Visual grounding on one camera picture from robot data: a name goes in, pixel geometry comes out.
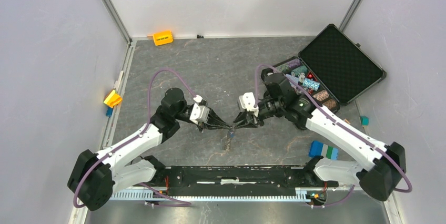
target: blue and green block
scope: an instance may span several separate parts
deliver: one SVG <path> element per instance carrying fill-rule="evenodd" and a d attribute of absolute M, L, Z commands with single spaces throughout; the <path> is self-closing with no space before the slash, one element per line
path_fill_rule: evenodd
<path fill-rule="evenodd" d="M 338 149 L 323 144 L 319 141 L 313 141 L 311 143 L 310 154 L 308 154 L 308 156 L 310 157 L 323 156 L 330 158 L 332 160 L 336 160 L 338 159 Z"/>

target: orange object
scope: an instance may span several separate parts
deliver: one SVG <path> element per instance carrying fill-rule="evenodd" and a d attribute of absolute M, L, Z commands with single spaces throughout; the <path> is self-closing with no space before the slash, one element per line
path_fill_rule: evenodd
<path fill-rule="evenodd" d="M 172 31 L 170 30 L 154 33 L 153 39 L 156 46 L 168 44 L 174 41 L 174 37 L 172 36 Z"/>
<path fill-rule="evenodd" d="M 105 97 L 104 104 L 113 108 L 114 106 L 121 103 L 123 99 L 119 94 L 116 93 L 116 91 L 113 89 L 111 92 Z"/>

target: small brown object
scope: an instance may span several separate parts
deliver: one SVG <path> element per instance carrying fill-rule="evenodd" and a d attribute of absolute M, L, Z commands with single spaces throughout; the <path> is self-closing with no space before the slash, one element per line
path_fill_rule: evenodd
<path fill-rule="evenodd" d="M 332 110 L 336 108 L 336 101 L 334 99 L 329 99 L 328 101 L 322 104 L 323 106 L 328 107 L 328 109 Z"/>
<path fill-rule="evenodd" d="M 322 102 L 325 99 L 328 99 L 329 95 L 326 90 L 320 91 L 316 94 L 313 94 L 313 98 L 317 99 L 318 101 Z"/>

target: blue block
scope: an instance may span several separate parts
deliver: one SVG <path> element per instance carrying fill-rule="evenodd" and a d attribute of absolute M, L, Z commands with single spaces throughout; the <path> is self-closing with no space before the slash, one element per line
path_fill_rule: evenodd
<path fill-rule="evenodd" d="M 108 117 L 111 117 L 112 114 L 113 114 L 113 108 L 108 107 L 108 108 L 107 108 L 107 113 L 106 113 L 105 115 L 108 116 Z"/>
<path fill-rule="evenodd" d="M 369 117 L 361 115 L 359 118 L 361 119 L 361 124 L 363 126 L 368 126 L 369 125 Z"/>
<path fill-rule="evenodd" d="M 310 153 L 308 154 L 308 156 L 309 157 L 315 157 L 315 156 L 324 156 L 324 157 L 326 157 L 327 153 L 322 153 L 322 150 L 323 150 L 324 146 L 327 146 L 327 148 L 330 147 L 330 146 L 328 146 L 326 144 L 323 144 L 323 143 L 321 143 L 319 141 L 313 141 L 311 143 Z M 331 152 L 331 156 L 327 157 L 327 158 L 329 158 L 331 160 L 337 160 L 338 159 L 338 149 L 337 148 L 332 148 L 332 149 L 333 149 L 333 151 Z"/>
<path fill-rule="evenodd" d="M 309 157 L 320 156 L 322 153 L 323 143 L 318 141 L 313 141 L 310 147 Z"/>

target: black foam lid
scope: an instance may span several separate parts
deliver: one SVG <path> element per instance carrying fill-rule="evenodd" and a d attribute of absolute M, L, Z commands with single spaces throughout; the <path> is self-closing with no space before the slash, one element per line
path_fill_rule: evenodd
<path fill-rule="evenodd" d="M 386 76 L 334 24 L 328 25 L 299 57 L 342 105 L 352 102 Z"/>

